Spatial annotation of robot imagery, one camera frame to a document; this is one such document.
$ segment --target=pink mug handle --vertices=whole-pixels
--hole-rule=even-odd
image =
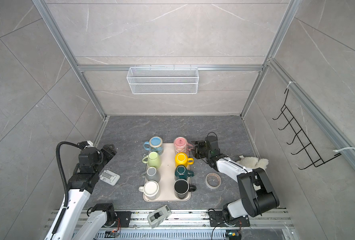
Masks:
[[[192,149],[194,149],[195,148],[195,146],[193,146],[192,144],[190,144],[190,143],[188,143],[187,142],[187,149],[188,149],[188,151],[191,151]]]

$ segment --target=beige tray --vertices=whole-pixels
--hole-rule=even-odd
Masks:
[[[179,199],[175,196],[174,185],[175,185],[175,147],[173,143],[163,143],[163,154],[161,157],[161,166],[157,169],[160,172],[160,196],[156,199],[149,199],[145,194],[143,198],[147,202],[169,202],[169,201],[187,201],[191,197],[191,192],[184,199]]]

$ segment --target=gray countertop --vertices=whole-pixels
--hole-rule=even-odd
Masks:
[[[208,173],[216,172],[201,160],[195,160],[191,167],[195,176],[191,184],[197,190],[188,201],[146,202],[139,186],[144,185],[140,174],[146,170],[142,163],[143,142],[159,136],[163,142],[173,142],[183,136],[189,142],[204,140],[209,132],[219,138],[222,153],[237,161],[240,155],[254,156],[246,129],[239,116],[111,116],[99,143],[113,143],[117,155],[105,166],[120,175],[115,186],[98,181],[86,207],[96,203],[112,202],[115,209],[157,209],[165,204],[172,209],[223,208],[223,205],[240,198],[237,182],[227,175],[218,173],[222,183],[218,189],[209,189],[204,180]]]

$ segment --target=light green mug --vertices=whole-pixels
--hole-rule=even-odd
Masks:
[[[159,154],[157,154],[157,152],[151,152],[150,154],[148,154],[143,158],[142,162],[148,163],[149,167],[159,168],[161,166],[161,159]]]

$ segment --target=black mug handle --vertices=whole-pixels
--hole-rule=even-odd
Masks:
[[[195,185],[190,185],[190,188],[188,189],[189,192],[194,192],[196,191],[196,186]]]

